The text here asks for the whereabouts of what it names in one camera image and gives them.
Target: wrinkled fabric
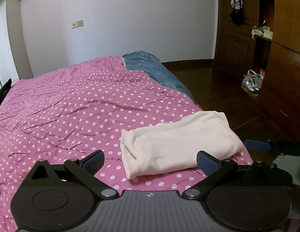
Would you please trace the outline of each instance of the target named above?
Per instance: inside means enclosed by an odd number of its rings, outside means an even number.
[[[203,150],[219,160],[241,152],[243,144],[224,113],[199,111],[174,123],[122,129],[121,152],[128,179],[197,167]]]
[[[124,189],[183,192],[205,177],[189,169],[126,179],[122,129],[178,121],[200,109],[182,92],[123,64],[120,56],[96,58],[10,89],[0,106],[0,232],[16,230],[10,202],[38,159],[62,164],[103,150],[105,164],[95,176],[120,194]],[[252,162],[246,150],[234,159]]]
[[[195,103],[193,95],[188,88],[180,82],[154,55],[136,51],[123,56],[126,68],[128,70],[142,70],[151,79],[155,80],[162,86],[166,86],[188,95]]]

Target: white wall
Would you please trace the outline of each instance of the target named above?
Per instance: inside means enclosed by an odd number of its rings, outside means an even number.
[[[21,0],[34,76],[144,50],[162,62],[214,57],[217,0]],[[71,29],[71,23],[84,26]]]

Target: logo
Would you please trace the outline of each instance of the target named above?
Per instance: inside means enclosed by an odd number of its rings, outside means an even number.
[[[146,196],[148,196],[149,198],[152,198],[152,197],[155,196],[155,194],[154,193],[147,193]]]

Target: plastic bag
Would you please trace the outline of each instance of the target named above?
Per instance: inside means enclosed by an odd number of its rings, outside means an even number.
[[[257,94],[261,89],[264,77],[251,69],[248,71],[248,75],[249,76],[242,81],[241,87],[248,93]]]

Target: dark floor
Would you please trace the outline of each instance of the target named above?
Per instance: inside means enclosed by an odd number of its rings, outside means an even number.
[[[261,112],[253,100],[241,88],[241,81],[224,71],[201,61],[198,65],[167,66],[169,70],[190,90],[197,103],[206,111],[224,112],[231,129],[244,142],[247,138],[290,138],[267,115]],[[253,160],[262,159],[271,163],[276,154],[262,153],[248,148]]]

